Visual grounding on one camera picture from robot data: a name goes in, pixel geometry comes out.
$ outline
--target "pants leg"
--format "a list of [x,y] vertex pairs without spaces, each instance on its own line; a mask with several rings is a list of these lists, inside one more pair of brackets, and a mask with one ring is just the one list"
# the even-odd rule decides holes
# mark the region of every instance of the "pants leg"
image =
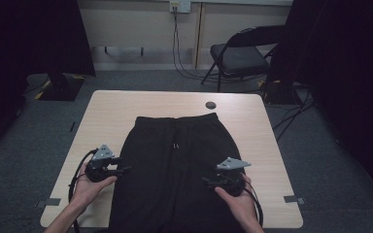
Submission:
[[239,151],[217,115],[138,117],[121,151],[129,174],[116,183],[111,232],[242,232],[202,177]]

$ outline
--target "dark curtain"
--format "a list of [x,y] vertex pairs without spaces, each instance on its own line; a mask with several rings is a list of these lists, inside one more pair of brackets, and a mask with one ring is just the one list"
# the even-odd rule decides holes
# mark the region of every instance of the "dark curtain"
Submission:
[[373,179],[373,1],[294,0],[276,54],[269,78],[309,84]]
[[0,124],[39,73],[95,76],[76,0],[0,0]]

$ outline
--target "chair backrest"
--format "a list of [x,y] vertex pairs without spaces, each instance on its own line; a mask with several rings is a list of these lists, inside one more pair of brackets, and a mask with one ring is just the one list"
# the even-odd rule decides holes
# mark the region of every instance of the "chair backrest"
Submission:
[[284,33],[284,25],[251,27],[233,35],[226,43],[226,47],[252,47],[277,44],[281,41]]

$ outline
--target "wooden table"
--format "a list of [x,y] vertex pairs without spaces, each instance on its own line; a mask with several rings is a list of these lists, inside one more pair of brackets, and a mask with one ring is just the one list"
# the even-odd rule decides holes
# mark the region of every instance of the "wooden table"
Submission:
[[[207,109],[205,104],[209,101],[217,107]],[[84,155],[106,144],[119,156],[136,117],[194,117],[209,113],[217,113],[234,139],[241,158],[252,163],[245,170],[262,206],[264,227],[301,227],[303,220],[297,203],[284,200],[284,196],[293,195],[293,190],[258,95],[120,90],[93,93],[51,194],[51,198],[60,198],[60,203],[45,207],[41,224],[48,227],[68,204],[68,184]],[[113,192],[113,185],[101,191],[80,216],[80,226],[108,227]]]

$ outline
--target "wall outlet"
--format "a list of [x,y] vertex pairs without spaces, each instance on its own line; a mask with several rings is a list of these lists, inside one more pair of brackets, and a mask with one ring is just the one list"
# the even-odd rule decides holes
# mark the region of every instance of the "wall outlet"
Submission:
[[176,9],[176,12],[181,11],[180,1],[170,1],[169,2],[169,12],[174,12],[174,9]]
[[190,2],[180,2],[180,12],[190,13]]

